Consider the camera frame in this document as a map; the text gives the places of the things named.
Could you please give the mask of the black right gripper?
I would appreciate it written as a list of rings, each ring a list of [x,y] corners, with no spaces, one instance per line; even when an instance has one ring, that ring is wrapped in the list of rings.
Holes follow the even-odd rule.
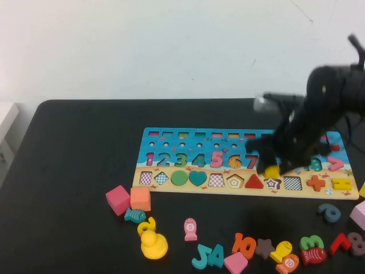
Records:
[[[250,139],[245,144],[247,153],[258,153],[257,173],[263,174],[271,166],[279,165],[283,175],[298,167],[309,166],[315,155],[331,152],[329,141],[321,142],[326,129],[315,121],[315,116],[301,105],[285,117],[271,135]]]

